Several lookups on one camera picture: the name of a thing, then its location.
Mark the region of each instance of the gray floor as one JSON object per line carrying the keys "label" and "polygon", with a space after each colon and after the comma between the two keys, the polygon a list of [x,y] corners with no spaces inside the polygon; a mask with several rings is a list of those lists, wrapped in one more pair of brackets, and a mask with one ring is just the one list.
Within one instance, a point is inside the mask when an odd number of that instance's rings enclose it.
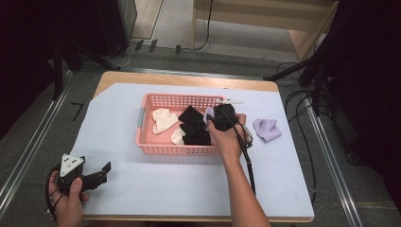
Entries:
{"label": "gray floor", "polygon": [[[175,2],[177,4],[178,1],[167,0],[167,2],[170,2],[170,4],[174,4]],[[168,17],[168,15],[162,13],[161,18],[164,17]],[[202,21],[200,21],[199,27],[198,30],[202,31]],[[228,29],[224,25],[221,25],[221,28]],[[243,31],[235,27],[232,27],[232,29],[237,29],[239,32]],[[176,44],[187,42],[187,38],[184,38],[185,41],[179,41],[178,39],[183,36],[177,35],[175,32],[168,32],[169,29],[166,29],[163,24],[158,24],[154,36],[159,39],[159,46],[171,45],[171,47],[175,47]],[[122,67],[121,70],[130,72],[142,68],[198,72],[211,74],[209,75],[211,77],[260,80],[262,77],[271,76],[277,70],[282,71],[292,65],[292,63],[280,65],[283,61],[296,61],[294,59],[296,55],[293,49],[291,49],[291,44],[285,38],[286,33],[283,31],[276,30],[270,33],[270,37],[273,39],[271,40],[272,44],[267,44],[266,47],[270,53],[264,52],[263,54],[257,53],[255,46],[251,46],[243,41],[247,39],[246,36],[240,35],[239,37],[242,38],[235,40],[236,38],[230,39],[230,36],[219,38],[218,34],[215,34],[212,34],[211,47],[209,50],[203,52],[183,51],[177,55],[174,49],[168,48],[158,47],[152,53],[148,52],[149,47],[147,45],[138,51],[134,51],[132,48],[130,50],[130,62]],[[229,40],[217,42],[218,39],[223,38]],[[197,38],[199,44],[201,44],[201,40],[202,38]],[[219,46],[219,48],[212,50],[212,47],[216,46]],[[233,52],[233,46],[236,46],[238,51]],[[13,195],[4,215],[0,216],[0,226],[55,226],[44,215],[44,179],[50,168],[59,161],[61,155],[69,153],[74,145],[80,124],[85,116],[87,104],[92,99],[98,81],[104,72],[104,69],[95,62],[89,61],[85,57],[82,59],[84,61],[83,69],[80,72],[73,72],[71,74],[69,80],[71,81],[71,85],[65,96],[65,100],[60,106],[60,110],[52,124],[49,126],[42,143],[38,146],[36,155],[32,158],[32,163],[29,165],[25,177],[15,191],[15,195]],[[112,61],[118,64],[125,64],[128,60],[126,53],[121,53],[112,59]],[[298,74],[294,73],[285,79],[277,81],[283,103],[288,94],[300,90],[296,81],[298,77]],[[6,180],[23,155],[30,138],[35,133],[48,107],[55,104],[51,102],[52,95],[53,87],[50,86],[43,91],[35,103],[20,117],[8,135],[0,141],[0,150],[2,151],[2,158],[0,159],[1,188],[4,188]],[[295,107],[301,98],[301,96],[297,96],[289,103],[288,118],[295,115]],[[76,121],[73,121],[73,118],[77,113],[78,106],[72,105],[71,102],[85,104]],[[317,194],[314,205],[315,219],[310,223],[296,223],[296,226],[349,226],[338,191],[323,157],[322,148],[312,127],[310,118],[307,113],[303,113],[300,115],[300,120],[311,147],[316,171]],[[321,117],[321,121],[337,157],[344,180],[347,182],[357,205],[363,226],[401,226],[401,216],[393,205],[381,177],[367,166],[353,166],[349,164],[345,146],[340,140],[334,123],[325,115]],[[305,140],[295,120],[291,121],[289,126],[305,175],[306,184],[311,188],[313,178]],[[290,226],[290,224],[274,223],[273,226]]]}

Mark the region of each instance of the table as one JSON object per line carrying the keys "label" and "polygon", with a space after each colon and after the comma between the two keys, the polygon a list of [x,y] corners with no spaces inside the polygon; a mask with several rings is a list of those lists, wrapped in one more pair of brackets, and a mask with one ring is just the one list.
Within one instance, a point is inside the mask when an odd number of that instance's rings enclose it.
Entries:
{"label": "table", "polygon": [[[215,0],[211,21],[287,29],[300,61],[327,33],[338,1],[333,0]],[[210,1],[194,0],[192,42],[197,19],[208,20]]]}
{"label": "table", "polygon": [[[246,103],[235,109],[239,113],[248,110],[250,122],[259,115],[275,117],[282,136],[263,144],[254,135],[249,150],[257,198],[270,221],[309,222],[314,218],[275,83],[106,72],[71,151],[71,155],[86,157],[84,174],[112,162],[108,182],[88,191],[91,201],[84,206],[85,219],[230,220],[227,180],[218,156],[147,156],[136,146],[140,103],[143,94],[150,92],[244,98]],[[270,105],[260,105],[264,100]],[[253,113],[259,108],[260,114]],[[243,158],[241,164],[246,169]]]}

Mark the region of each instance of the white cloth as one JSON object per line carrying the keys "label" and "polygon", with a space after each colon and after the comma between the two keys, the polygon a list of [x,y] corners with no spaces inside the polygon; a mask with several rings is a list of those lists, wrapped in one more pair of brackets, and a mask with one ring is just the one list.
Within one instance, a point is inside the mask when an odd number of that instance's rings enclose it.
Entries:
{"label": "white cloth", "polygon": [[153,133],[159,134],[168,130],[171,126],[178,122],[178,116],[171,113],[169,109],[157,109],[152,113],[156,123],[153,125]]}
{"label": "white cloth", "polygon": [[171,142],[173,142],[175,145],[183,145],[183,136],[185,135],[185,131],[183,131],[181,128],[178,128],[171,134]]}

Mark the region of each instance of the basket handle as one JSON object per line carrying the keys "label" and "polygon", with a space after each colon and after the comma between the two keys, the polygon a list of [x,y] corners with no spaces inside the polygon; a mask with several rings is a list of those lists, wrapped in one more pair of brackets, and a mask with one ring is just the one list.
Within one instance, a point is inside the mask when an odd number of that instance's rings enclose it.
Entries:
{"label": "basket handle", "polygon": [[142,125],[144,124],[144,116],[145,116],[145,108],[141,107],[141,110],[139,111],[138,124],[137,124],[137,127],[141,129]]}

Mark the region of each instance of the wooden table edge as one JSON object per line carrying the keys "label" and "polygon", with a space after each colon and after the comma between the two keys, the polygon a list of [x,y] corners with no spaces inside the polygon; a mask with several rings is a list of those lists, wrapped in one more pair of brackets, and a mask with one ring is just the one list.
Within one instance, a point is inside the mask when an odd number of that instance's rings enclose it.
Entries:
{"label": "wooden table edge", "polygon": [[182,76],[182,75],[169,75],[169,74],[108,71],[103,73],[100,82],[97,85],[94,97],[96,97],[98,94],[108,89],[116,82],[279,92],[277,84],[271,81],[248,80],[248,79],[223,79],[223,78],[212,78],[206,76],[204,75],[197,76],[196,73],[194,73],[194,76]]}

